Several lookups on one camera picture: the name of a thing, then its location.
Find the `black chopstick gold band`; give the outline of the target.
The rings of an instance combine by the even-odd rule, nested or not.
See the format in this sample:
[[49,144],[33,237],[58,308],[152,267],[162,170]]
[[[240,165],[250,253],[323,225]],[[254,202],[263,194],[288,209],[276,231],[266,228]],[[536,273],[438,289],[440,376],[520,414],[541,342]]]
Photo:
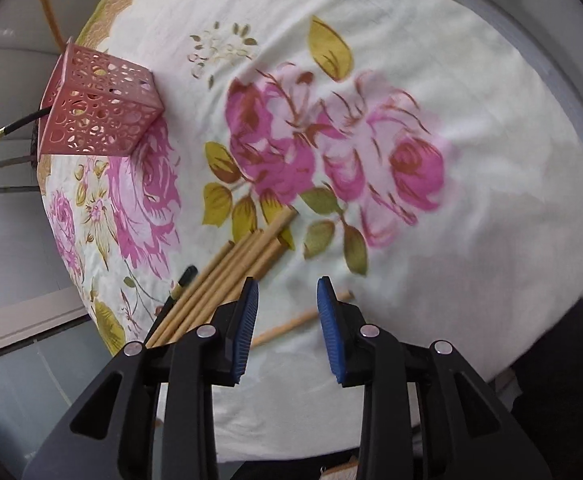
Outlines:
[[35,112],[23,118],[17,119],[16,122],[11,122],[10,124],[0,128],[0,139],[4,136],[8,136],[9,134],[22,127],[25,127],[26,125],[31,124],[32,122],[35,122],[42,117],[45,117],[46,115],[49,115],[51,110],[52,107],[50,106],[42,108],[41,110],[36,110]]

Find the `floral tablecloth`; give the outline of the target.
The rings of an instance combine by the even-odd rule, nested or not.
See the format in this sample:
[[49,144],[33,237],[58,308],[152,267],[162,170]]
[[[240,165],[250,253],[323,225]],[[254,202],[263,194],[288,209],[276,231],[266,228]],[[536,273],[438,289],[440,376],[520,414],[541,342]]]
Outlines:
[[541,76],[454,0],[102,0],[82,47],[150,70],[131,155],[46,155],[42,202],[107,348],[188,266],[298,214],[256,329],[331,279],[491,379],[583,293],[583,146]]

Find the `pink perforated utensil holder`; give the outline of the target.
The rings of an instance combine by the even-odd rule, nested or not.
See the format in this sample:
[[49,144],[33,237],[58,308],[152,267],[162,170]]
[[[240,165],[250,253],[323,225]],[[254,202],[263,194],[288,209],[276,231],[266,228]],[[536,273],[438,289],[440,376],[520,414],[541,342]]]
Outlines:
[[68,41],[40,102],[37,154],[131,155],[164,106],[147,68]]

